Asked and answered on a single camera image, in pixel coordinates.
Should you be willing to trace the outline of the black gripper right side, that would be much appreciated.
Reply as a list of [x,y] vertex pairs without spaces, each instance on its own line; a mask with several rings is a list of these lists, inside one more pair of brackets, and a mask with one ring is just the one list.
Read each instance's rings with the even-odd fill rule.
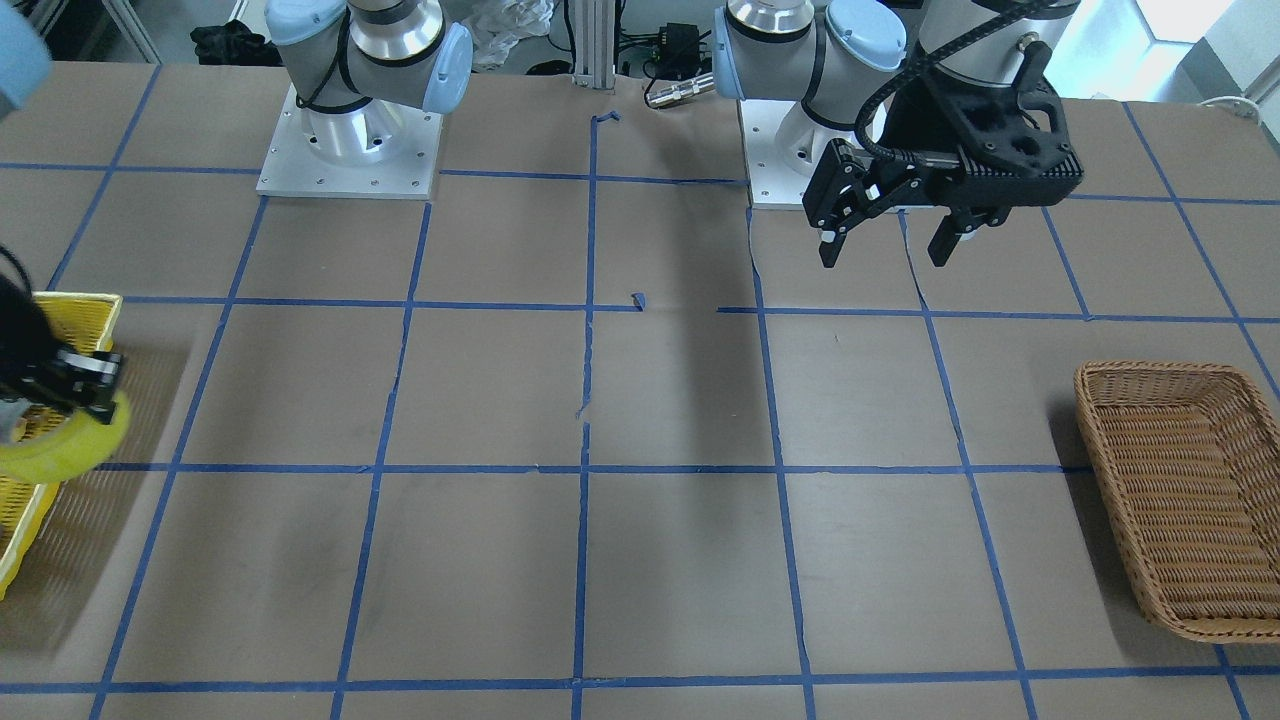
[[36,359],[4,354],[3,398],[23,398],[63,416],[83,413],[109,425],[116,414],[116,392],[124,368],[125,357],[120,354],[92,351],[83,355],[68,345]]

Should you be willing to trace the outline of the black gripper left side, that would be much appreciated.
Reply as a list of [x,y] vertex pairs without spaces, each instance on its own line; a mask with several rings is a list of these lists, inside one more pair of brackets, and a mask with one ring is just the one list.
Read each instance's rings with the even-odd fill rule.
[[950,169],[882,163],[845,138],[831,140],[803,191],[806,219],[820,231],[822,266],[835,268],[849,233],[863,222],[906,206],[948,208],[928,245],[933,266],[946,266],[963,241],[1011,214],[1010,205],[995,200],[945,199],[945,181],[957,178]]

